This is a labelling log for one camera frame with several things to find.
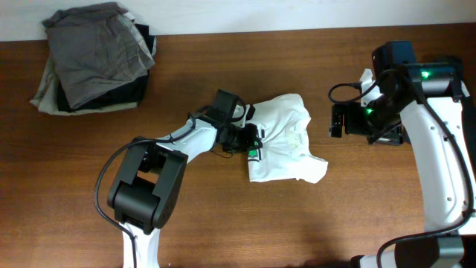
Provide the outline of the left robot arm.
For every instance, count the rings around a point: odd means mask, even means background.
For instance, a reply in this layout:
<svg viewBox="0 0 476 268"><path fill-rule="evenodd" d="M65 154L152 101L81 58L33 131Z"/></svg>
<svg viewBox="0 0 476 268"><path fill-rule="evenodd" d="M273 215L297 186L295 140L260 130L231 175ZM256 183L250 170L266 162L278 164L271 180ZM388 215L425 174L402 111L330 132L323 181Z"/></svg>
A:
<svg viewBox="0 0 476 268"><path fill-rule="evenodd" d="M124 267L158 267L160 231L176 207L189 162L217 145L227 157L262 147L257 126L250 122L255 111L238 95L220 89L212 105L188 114L182 128L163 138L138 136L107 160L100 179L123 157L107 195L114 216L98 212L122 232Z"/></svg>

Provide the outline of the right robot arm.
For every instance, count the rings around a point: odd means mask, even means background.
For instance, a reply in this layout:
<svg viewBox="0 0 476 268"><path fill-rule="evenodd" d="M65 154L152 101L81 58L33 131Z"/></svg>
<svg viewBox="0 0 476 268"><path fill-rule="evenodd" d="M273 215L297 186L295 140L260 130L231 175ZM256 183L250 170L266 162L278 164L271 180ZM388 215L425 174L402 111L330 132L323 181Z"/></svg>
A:
<svg viewBox="0 0 476 268"><path fill-rule="evenodd" d="M444 57L419 63L408 41L372 54L355 88L335 100L329 134L360 135L369 144L412 146L424 203L424 230L384 243L350 267L475 265L475 105L462 63Z"/></svg>

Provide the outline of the white t-shirt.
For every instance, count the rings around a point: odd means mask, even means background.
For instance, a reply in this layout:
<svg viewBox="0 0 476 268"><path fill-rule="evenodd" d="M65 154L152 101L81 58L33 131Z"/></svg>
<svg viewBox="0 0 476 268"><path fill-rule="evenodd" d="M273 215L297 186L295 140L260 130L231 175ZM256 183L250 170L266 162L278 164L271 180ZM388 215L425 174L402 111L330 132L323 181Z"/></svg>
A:
<svg viewBox="0 0 476 268"><path fill-rule="evenodd" d="M317 183L327 173L328 161L309 150L307 127L311 121L299 94L285 94L254 104L250 124L257 126L260 149L248 153L251 182L302 179Z"/></svg>

